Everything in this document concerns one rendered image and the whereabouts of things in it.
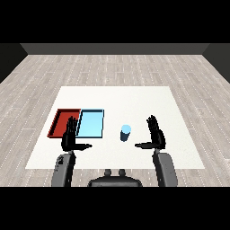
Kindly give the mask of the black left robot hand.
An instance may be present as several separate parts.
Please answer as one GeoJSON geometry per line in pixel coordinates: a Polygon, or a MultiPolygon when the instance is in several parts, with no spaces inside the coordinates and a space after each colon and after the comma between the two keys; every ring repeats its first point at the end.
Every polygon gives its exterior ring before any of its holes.
{"type": "Polygon", "coordinates": [[[63,134],[61,146],[65,152],[78,150],[84,151],[87,148],[92,147],[90,144],[77,144],[75,142],[77,119],[71,116],[66,124],[66,131],[63,134]]]}

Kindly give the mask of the dark grey robot body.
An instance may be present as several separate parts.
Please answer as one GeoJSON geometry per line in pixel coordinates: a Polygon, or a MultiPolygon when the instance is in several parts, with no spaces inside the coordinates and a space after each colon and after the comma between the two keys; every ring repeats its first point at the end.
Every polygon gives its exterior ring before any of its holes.
{"type": "Polygon", "coordinates": [[[142,183],[128,177],[124,169],[119,169],[118,176],[112,176],[111,169],[106,169],[102,177],[90,180],[88,187],[142,187],[142,183]]]}

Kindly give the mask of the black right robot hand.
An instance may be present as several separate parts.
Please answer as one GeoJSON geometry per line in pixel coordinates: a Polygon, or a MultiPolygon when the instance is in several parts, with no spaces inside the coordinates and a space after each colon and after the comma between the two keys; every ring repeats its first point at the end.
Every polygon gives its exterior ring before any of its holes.
{"type": "Polygon", "coordinates": [[[135,147],[140,147],[142,149],[165,149],[166,141],[163,131],[159,128],[157,119],[155,116],[151,115],[147,120],[147,125],[150,131],[150,142],[135,144],[135,147]]]}

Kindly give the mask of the shallow red open box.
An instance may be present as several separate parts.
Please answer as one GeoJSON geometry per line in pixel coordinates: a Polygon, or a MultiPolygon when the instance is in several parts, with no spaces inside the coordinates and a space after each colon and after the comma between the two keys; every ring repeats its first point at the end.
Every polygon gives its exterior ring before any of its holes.
{"type": "Polygon", "coordinates": [[[70,117],[79,119],[80,109],[58,109],[50,126],[49,138],[62,138],[66,132],[66,124],[70,117]]]}

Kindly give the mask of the small blue can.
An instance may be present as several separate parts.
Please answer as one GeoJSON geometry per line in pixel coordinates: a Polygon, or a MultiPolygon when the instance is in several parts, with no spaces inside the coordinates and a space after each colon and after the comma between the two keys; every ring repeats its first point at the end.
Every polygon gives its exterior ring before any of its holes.
{"type": "Polygon", "coordinates": [[[120,131],[120,140],[123,142],[126,142],[128,140],[128,136],[131,132],[131,126],[130,125],[123,125],[121,127],[120,131]]]}

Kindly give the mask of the shallow light blue open box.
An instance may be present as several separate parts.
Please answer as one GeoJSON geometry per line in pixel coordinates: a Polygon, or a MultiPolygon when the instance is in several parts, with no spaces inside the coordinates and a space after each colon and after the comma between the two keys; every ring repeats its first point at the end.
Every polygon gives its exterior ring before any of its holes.
{"type": "Polygon", "coordinates": [[[104,110],[83,109],[77,123],[76,138],[102,138],[104,110]]]}

